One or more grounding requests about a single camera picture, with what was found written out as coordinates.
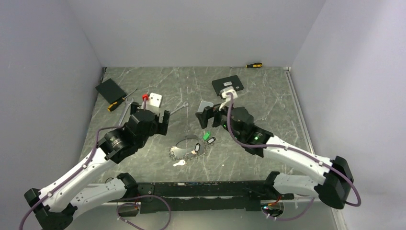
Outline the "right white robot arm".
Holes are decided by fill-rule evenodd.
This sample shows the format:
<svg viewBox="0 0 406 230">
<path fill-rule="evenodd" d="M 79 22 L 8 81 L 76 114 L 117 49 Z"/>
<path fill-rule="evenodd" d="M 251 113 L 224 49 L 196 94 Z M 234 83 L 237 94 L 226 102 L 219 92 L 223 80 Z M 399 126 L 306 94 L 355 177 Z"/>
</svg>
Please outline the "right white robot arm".
<svg viewBox="0 0 406 230">
<path fill-rule="evenodd" d="M 302 175 L 271 172 L 264 185 L 264 194 L 270 199 L 279 195 L 297 194 L 320 199 L 335 209 L 343 209 L 350 202 L 347 198 L 354 188 L 354 178 L 349 164 L 343 157 L 334 159 L 311 154 L 293 146 L 273 133 L 254 124 L 254 118 L 244 107 L 220 109 L 207 106 L 196 112 L 201 128 L 213 119 L 213 127 L 223 127 L 234 140 L 252 155 L 280 161 Z"/>
</svg>

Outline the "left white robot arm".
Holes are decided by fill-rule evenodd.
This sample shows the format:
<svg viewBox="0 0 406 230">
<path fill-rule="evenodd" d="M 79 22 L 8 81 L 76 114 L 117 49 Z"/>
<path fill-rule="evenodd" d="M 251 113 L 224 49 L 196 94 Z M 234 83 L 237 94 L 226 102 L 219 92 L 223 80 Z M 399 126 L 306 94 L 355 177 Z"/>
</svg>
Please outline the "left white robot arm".
<svg viewBox="0 0 406 230">
<path fill-rule="evenodd" d="M 44 230 L 64 230 L 75 218 L 105 202 L 136 198 L 138 184 L 128 173 L 121 173 L 109 183 L 85 190 L 103 172 L 143 148 L 149 137 L 166 135 L 170 111 L 159 113 L 159 107 L 131 104 L 129 120 L 122 126 L 108 127 L 102 137 L 95 137 L 91 152 L 55 182 L 42 188 L 31 188 L 24 197 L 30 210 L 19 228 L 30 215 Z"/>
</svg>

